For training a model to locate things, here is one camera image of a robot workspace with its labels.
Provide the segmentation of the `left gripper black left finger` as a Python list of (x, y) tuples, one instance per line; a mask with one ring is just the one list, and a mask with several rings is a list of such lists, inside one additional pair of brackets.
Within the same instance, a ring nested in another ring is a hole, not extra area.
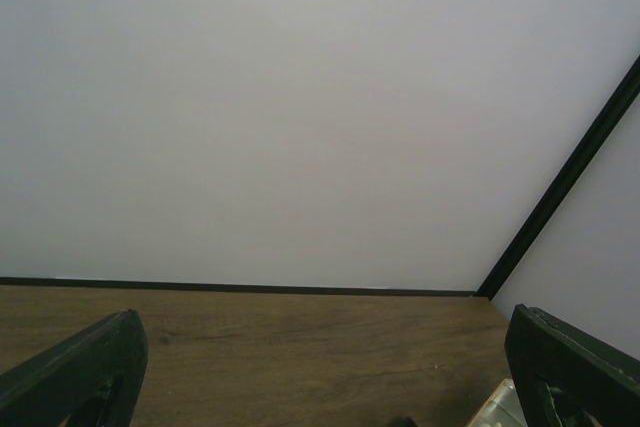
[(1, 375), (3, 426), (128, 426), (148, 362), (134, 310), (113, 313)]

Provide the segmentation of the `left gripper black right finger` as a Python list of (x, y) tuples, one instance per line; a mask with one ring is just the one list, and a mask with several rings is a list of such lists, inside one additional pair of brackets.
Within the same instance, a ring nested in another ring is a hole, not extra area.
[(529, 426), (637, 426), (639, 361), (539, 308), (519, 304), (505, 353)]

